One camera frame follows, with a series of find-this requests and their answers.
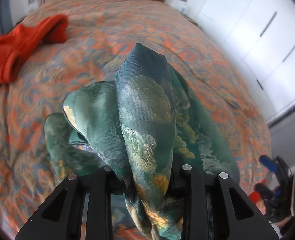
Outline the green patterned silk jacket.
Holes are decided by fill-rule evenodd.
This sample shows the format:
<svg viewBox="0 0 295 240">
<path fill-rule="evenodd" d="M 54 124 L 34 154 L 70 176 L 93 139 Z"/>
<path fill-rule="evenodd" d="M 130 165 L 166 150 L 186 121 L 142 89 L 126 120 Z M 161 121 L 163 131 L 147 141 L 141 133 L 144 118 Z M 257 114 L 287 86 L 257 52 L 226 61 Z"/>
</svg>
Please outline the green patterned silk jacket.
<svg viewBox="0 0 295 240">
<path fill-rule="evenodd" d="M 183 199 L 168 193 L 173 156 L 201 172 L 239 168 L 215 123 L 165 56 L 135 44 L 112 81 L 67 95 L 44 123 L 57 178 L 108 165 L 125 184 L 125 204 L 150 239 L 179 239 Z"/>
</svg>

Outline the red clothing on person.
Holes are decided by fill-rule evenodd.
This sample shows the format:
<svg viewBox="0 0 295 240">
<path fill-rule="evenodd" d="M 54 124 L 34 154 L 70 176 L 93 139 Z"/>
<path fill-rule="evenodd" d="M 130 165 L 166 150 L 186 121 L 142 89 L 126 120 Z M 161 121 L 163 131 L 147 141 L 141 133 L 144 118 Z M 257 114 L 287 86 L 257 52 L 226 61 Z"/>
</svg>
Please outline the red clothing on person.
<svg viewBox="0 0 295 240">
<path fill-rule="evenodd" d="M 248 197 L 254 204 L 262 201 L 261 195 L 257 191 L 253 191 Z"/>
</svg>

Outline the white wardrobe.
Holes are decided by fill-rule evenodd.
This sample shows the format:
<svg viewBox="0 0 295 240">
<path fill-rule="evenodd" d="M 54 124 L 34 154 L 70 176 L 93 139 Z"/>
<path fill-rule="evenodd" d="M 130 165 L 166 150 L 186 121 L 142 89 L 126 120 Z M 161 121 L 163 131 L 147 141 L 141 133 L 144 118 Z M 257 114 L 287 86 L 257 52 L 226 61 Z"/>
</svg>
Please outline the white wardrobe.
<svg viewBox="0 0 295 240">
<path fill-rule="evenodd" d="M 295 106 L 292 0 L 206 0 L 198 23 L 243 75 L 267 122 Z"/>
</svg>

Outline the orange floral bed quilt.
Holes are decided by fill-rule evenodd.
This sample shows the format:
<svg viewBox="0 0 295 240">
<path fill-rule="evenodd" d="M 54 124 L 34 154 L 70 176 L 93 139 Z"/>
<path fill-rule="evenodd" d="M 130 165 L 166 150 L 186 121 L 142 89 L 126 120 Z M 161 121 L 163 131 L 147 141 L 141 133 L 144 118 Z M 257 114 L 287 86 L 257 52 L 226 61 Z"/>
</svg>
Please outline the orange floral bed quilt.
<svg viewBox="0 0 295 240">
<path fill-rule="evenodd" d="M 195 92 L 239 168 L 247 194 L 265 179 L 261 155 L 271 139 L 246 82 L 226 55 L 170 6 L 147 0 L 50 0 L 24 20 L 69 18 L 68 40 L 36 48 L 15 81 L 0 85 L 0 229 L 14 239 L 26 220 L 72 171 L 50 158 L 43 125 L 66 96 L 112 80 L 136 43 L 163 54 Z"/>
</svg>

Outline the red knitted garment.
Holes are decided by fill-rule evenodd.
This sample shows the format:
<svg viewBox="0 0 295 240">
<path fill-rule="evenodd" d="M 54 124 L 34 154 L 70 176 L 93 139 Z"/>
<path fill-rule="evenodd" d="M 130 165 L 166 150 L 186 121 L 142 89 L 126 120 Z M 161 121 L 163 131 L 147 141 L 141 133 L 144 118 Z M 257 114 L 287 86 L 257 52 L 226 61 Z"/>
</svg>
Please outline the red knitted garment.
<svg viewBox="0 0 295 240">
<path fill-rule="evenodd" d="M 45 18 L 34 27 L 19 24 L 9 34 L 0 35 L 0 84 L 15 81 L 21 66 L 40 43 L 64 43 L 67 40 L 66 15 Z"/>
</svg>

